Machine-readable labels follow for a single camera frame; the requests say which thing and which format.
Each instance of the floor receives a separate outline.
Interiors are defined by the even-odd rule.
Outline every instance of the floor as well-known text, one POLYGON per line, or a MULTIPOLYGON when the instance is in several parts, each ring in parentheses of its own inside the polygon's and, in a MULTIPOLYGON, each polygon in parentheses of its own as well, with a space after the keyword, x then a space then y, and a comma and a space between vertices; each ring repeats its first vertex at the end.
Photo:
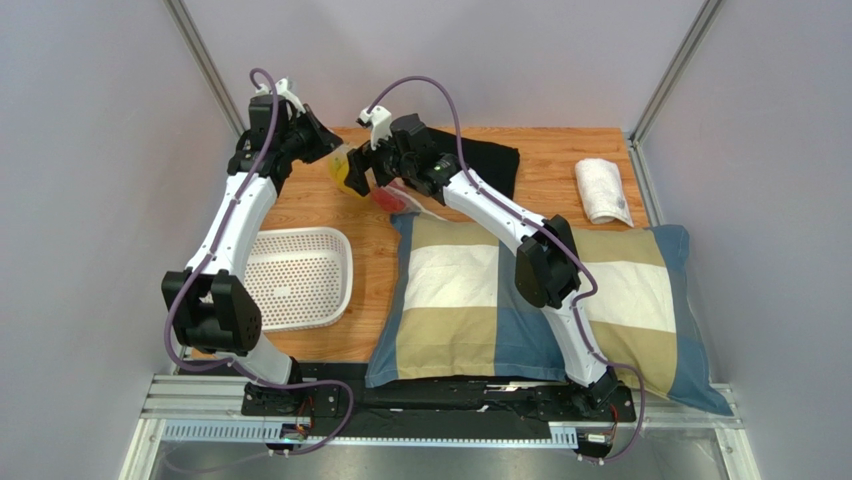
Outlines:
MULTIPOLYGON (((260 445, 187 442, 162 443, 158 455, 168 455, 177 467, 199 469, 258 452, 263 452, 260 445)), ((158 465, 151 478, 201 477, 158 465)), ((289 460, 263 458, 203 478, 722 480, 728 475, 713 430, 654 430, 639 437, 630 455, 604 467, 578 462, 567 450, 328 446, 289 460)))

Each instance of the metal base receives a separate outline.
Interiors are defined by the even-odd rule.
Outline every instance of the metal base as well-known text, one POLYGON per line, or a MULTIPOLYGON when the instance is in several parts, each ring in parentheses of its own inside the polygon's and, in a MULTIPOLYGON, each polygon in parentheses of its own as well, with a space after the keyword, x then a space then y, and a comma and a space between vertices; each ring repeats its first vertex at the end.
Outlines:
MULTIPOLYGON (((246 380, 242 377, 157 375, 140 415, 130 451, 125 458, 122 479, 147 479, 156 462, 160 442, 216 442, 266 444, 280 443, 282 423, 306 424, 307 418, 293 416, 246 417, 240 413, 246 380)), ((553 385, 548 382, 504 382, 503 388, 553 385)), ((751 454, 742 419, 733 400, 730 386, 713 387, 726 398, 733 417, 701 412, 680 404, 648 395, 645 407, 645 435, 649 431, 677 432, 704 430, 716 435, 728 476, 731 479, 760 478, 751 454)), ((638 392, 633 402, 639 401, 638 392)), ((634 423, 619 423, 629 435, 634 423)), ((599 429, 600 422, 548 422, 549 438, 476 439, 476 438, 368 438, 340 436, 330 445, 406 446, 406 447, 486 447, 557 449, 569 452, 575 448, 578 430, 599 429)), ((321 440, 311 436, 305 444, 321 440)))

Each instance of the white towel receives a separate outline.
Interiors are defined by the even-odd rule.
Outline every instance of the white towel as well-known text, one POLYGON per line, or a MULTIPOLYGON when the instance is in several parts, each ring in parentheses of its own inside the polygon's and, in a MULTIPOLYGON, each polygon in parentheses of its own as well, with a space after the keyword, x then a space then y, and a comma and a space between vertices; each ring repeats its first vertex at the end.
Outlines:
POLYGON ((597 225, 621 220, 633 226, 618 165, 602 158, 587 158, 577 162, 574 172, 583 199, 583 210, 592 223, 597 225))

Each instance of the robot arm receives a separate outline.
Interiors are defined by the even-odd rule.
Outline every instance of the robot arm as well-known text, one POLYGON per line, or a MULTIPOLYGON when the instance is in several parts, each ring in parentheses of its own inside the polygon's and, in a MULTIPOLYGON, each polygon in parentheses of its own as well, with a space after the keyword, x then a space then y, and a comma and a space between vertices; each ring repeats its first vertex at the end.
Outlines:
POLYGON ((298 371, 292 368, 292 359, 279 352, 261 331, 260 308, 242 283, 246 265, 260 225, 292 172, 292 162, 313 163, 343 141, 290 91, 287 79, 276 83, 275 88, 276 127, 255 177, 234 204, 231 200, 250 172, 271 125, 274 96, 266 85, 249 104, 251 128, 240 137, 228 161, 225 195, 207 236, 184 271, 166 273, 162 290, 166 305, 171 307, 190 273, 215 251, 187 294, 179 299, 173 323, 178 342, 202 353, 232 358, 256 377, 284 384, 297 379, 298 371), (228 209, 233 209, 230 221, 220 234, 228 209), (219 243, 214 248, 217 237, 219 243))
MULTIPOLYGON (((372 170, 379 186, 402 178, 408 186, 466 214, 493 233, 515 252, 515 285, 525 300, 542 309, 562 351, 566 376, 584 387, 582 403, 590 410, 604 404, 617 379, 582 340, 571 306, 580 286, 577 267, 529 223, 543 225, 576 254, 568 222, 558 215, 547 219, 528 212, 491 188, 473 170, 463 172, 455 155, 436 150, 416 114, 391 121, 390 113, 376 106, 372 112, 362 111, 359 123, 373 129, 371 140, 348 152, 349 174, 344 183, 360 195, 367 195, 367 170, 372 170), (376 123, 381 127, 379 132, 376 123), (520 218, 498 207, 483 192, 518 212, 520 218)), ((576 308, 589 342, 597 350, 582 305, 576 308)))

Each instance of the pillow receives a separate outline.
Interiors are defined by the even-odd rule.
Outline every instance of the pillow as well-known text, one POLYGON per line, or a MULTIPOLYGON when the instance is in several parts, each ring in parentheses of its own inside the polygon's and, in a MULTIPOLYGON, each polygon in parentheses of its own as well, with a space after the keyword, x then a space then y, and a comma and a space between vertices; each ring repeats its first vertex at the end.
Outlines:
MULTIPOLYGON (((544 314, 515 288, 513 252, 475 223, 417 214, 394 215, 391 223, 401 236, 399 278, 370 358, 368 387, 452 375, 565 379, 544 314)), ((686 229, 573 232, 600 286, 583 301, 603 354, 637 366, 651 393, 733 415, 710 387, 707 354, 687 304, 686 229)), ((581 290, 588 288, 583 282, 581 290)), ((631 372, 617 373, 638 387, 631 372)))

